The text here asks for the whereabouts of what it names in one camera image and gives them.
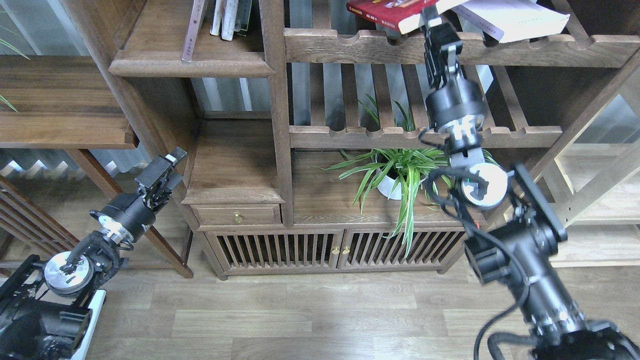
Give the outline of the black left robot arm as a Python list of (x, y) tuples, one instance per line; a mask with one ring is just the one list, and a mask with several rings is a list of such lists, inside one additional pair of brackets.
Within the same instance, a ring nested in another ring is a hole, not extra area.
[(103, 284), (128, 262), (121, 251), (156, 221), (182, 180), (175, 168), (187, 153), (180, 147), (156, 157), (135, 181), (135, 193), (118, 194), (90, 215), (102, 226), (48, 260), (30, 255), (1, 286), (3, 360), (70, 360), (89, 339), (98, 315), (90, 308)]

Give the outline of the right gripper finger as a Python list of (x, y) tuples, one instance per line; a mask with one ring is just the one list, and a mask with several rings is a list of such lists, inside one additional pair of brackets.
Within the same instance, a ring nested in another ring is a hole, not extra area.
[(421, 11), (422, 30), (428, 32), (429, 29), (442, 25), (443, 20), (439, 13), (437, 5), (430, 5), (423, 7)]
[(458, 55), (462, 51), (463, 42), (450, 23), (426, 25), (423, 33), (429, 87), (439, 90), (458, 73)]

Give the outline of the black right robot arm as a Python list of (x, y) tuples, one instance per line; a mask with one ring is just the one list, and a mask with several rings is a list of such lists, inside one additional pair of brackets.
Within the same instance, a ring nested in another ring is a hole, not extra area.
[(445, 135), (438, 148), (448, 158), (448, 166), (425, 178), (426, 191), (463, 225), (464, 251), (478, 280), (502, 283), (515, 300), (482, 326), (473, 358), (489, 327), (518, 308), (529, 335), (489, 335), (494, 360), (504, 358), (503, 343), (530, 347), (533, 360), (637, 360), (639, 347), (613, 322), (586, 319), (550, 264), (568, 234), (523, 164), (505, 171), (485, 159), (480, 130), (488, 108), (480, 85), (458, 62), (463, 43), (457, 32), (434, 4), (423, 6), (421, 18), (432, 89), (425, 105), (430, 126)]

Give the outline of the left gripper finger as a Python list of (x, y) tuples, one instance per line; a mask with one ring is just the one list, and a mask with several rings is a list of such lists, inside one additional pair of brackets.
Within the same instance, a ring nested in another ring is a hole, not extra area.
[(136, 178), (140, 190), (173, 190), (183, 179), (174, 173), (176, 166), (185, 159), (187, 152), (177, 146), (165, 156), (156, 157)]

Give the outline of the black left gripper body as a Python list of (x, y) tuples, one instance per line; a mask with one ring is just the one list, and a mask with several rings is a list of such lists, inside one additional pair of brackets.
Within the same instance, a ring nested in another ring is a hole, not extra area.
[(101, 210), (90, 210), (89, 214), (102, 225), (100, 231), (113, 237), (115, 243), (135, 243), (155, 223), (156, 215), (167, 205), (181, 180), (182, 175), (138, 175), (136, 193), (120, 193)]

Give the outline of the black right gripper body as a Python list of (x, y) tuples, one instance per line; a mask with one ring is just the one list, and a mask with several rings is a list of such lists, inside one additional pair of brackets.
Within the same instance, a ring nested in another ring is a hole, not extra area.
[(466, 78), (457, 55), (450, 65), (450, 55), (429, 54), (429, 78), (432, 91), (425, 99), (431, 127), (444, 134), (455, 123), (470, 125), (474, 132), (482, 129), (487, 116), (487, 105), (483, 100), (480, 85)]

